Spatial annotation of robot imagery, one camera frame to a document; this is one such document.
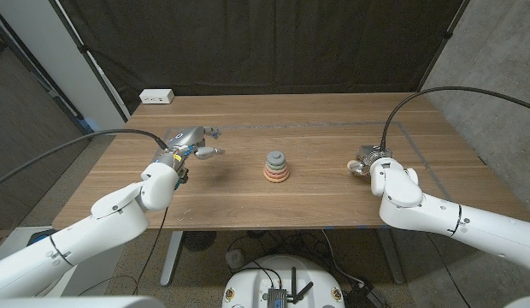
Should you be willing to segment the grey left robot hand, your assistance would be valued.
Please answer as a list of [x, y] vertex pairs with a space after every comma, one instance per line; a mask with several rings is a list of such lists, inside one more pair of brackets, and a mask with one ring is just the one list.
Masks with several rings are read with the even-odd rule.
[[164, 163], [174, 170], [179, 170], [190, 155], [201, 160], [223, 155], [223, 149], [206, 146], [205, 140], [206, 136], [218, 139], [220, 135], [221, 131], [217, 127], [187, 128], [167, 142], [167, 149], [155, 159], [155, 163]]

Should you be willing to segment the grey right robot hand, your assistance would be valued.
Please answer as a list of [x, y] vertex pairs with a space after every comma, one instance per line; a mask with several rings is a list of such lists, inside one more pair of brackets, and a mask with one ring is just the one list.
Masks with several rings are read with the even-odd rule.
[[356, 158], [347, 163], [347, 169], [353, 175], [367, 176], [372, 164], [381, 158], [392, 158], [392, 151], [381, 150], [379, 145], [361, 145], [356, 151]]

